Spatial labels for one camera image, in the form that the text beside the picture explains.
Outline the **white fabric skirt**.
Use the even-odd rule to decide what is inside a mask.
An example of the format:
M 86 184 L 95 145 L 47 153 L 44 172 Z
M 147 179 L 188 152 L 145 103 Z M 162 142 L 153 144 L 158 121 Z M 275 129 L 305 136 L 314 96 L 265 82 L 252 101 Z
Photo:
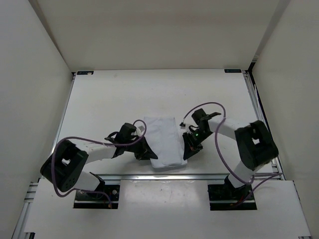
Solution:
M 145 138 L 151 150 L 158 157 L 151 159 L 155 171 L 183 168 L 184 142 L 182 132 L 177 129 L 174 117 L 144 117 L 147 125 Z

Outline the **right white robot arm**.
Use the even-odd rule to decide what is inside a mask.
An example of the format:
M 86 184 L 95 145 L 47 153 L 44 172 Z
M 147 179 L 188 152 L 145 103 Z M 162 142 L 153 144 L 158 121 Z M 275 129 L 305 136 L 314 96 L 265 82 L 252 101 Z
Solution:
M 221 134 L 235 140 L 240 162 L 235 169 L 226 165 L 230 174 L 221 187 L 213 189 L 211 193 L 217 200 L 242 200 L 249 194 L 256 172 L 279 154 L 267 127 L 260 120 L 244 123 L 217 112 L 207 114 L 204 109 L 195 110 L 191 117 L 194 125 L 180 124 L 186 129 L 182 135 L 183 159 L 187 160 L 199 153 L 203 149 L 202 142 L 211 135 L 217 137 Z

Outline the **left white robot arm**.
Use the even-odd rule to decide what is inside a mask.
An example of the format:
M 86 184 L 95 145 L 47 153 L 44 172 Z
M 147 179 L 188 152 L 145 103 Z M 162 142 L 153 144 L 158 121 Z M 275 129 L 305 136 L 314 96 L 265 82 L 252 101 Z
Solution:
M 85 172 L 84 166 L 94 161 L 119 157 L 125 152 L 133 153 L 136 160 L 157 160 L 158 156 L 149 146 L 145 134 L 144 125 L 136 127 L 126 122 L 119 131 L 109 134 L 105 142 L 83 138 L 84 144 L 76 144 L 76 137 L 66 137 L 58 142 L 40 173 L 53 184 L 59 197 L 77 190 L 93 199 L 100 199 L 107 195 L 105 182 L 98 175 Z

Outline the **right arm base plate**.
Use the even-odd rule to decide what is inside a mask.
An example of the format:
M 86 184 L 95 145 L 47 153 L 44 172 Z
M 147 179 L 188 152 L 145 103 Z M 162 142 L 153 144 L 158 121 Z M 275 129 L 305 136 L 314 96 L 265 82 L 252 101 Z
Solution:
M 257 210 L 251 185 L 232 188 L 232 185 L 208 184 L 211 211 L 253 211 Z

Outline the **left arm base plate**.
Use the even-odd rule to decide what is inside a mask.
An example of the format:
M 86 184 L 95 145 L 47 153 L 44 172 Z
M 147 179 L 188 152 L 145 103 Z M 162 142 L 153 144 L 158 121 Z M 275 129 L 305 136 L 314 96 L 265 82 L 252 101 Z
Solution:
M 75 209 L 117 209 L 119 206 L 120 184 L 105 183 L 105 194 L 92 194 L 76 191 L 73 208 Z

